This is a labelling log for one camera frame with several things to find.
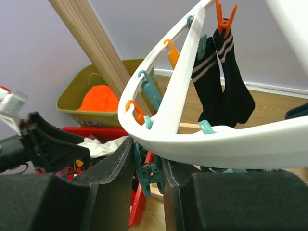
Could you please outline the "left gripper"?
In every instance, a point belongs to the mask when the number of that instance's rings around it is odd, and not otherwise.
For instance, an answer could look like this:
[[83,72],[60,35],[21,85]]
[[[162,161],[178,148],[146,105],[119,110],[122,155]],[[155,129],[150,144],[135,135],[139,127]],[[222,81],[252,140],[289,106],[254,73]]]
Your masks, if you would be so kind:
[[36,169],[58,172],[78,159],[91,163],[89,149],[79,145],[83,137],[51,125],[38,112],[29,113],[20,129],[18,166],[30,161]]

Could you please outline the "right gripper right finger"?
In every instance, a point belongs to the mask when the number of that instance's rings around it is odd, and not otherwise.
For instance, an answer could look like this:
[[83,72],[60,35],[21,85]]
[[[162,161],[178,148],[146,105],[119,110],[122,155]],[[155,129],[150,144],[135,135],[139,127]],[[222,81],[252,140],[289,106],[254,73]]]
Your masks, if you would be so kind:
[[305,231],[308,187],[287,172],[213,173],[162,161],[168,231]]

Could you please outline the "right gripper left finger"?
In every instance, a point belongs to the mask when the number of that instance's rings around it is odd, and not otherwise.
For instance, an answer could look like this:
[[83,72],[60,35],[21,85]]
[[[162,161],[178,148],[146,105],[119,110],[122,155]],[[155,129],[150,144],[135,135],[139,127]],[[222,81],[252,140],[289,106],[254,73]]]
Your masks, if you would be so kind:
[[71,181],[54,174],[1,175],[3,231],[127,231],[133,175],[131,137]]

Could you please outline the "teal clothes peg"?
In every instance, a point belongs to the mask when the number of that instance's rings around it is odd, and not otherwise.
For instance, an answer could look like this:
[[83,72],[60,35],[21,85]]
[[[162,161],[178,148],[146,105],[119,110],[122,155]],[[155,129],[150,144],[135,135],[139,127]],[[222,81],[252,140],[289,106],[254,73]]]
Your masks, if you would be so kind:
[[164,180],[161,158],[146,150],[137,142],[133,146],[136,174],[145,197],[151,196],[151,184],[156,184],[159,192],[164,193]]

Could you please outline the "white round clip hanger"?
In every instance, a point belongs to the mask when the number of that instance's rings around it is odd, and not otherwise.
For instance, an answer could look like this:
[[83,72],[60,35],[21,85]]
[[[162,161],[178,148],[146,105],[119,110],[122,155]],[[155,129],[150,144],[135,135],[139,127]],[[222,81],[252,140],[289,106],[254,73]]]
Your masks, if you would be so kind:
[[[158,42],[127,83],[118,105],[124,130],[145,149],[191,165],[239,169],[275,169],[308,165],[308,118],[300,116],[252,128],[236,129],[255,103],[234,57],[232,19],[223,19],[218,1],[198,2]],[[180,52],[169,59],[173,73],[164,95],[148,76],[159,57],[183,30]],[[199,131],[178,134],[190,83],[203,110]]]

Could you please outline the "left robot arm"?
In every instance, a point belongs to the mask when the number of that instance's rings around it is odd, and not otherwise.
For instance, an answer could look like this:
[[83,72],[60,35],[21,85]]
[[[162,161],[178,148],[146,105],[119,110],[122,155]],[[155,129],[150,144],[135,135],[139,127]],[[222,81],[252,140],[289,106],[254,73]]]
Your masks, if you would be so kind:
[[32,162],[35,169],[59,172],[82,159],[91,163],[90,151],[80,146],[84,138],[59,129],[45,121],[38,112],[28,114],[18,123],[19,135],[0,141],[0,171]]

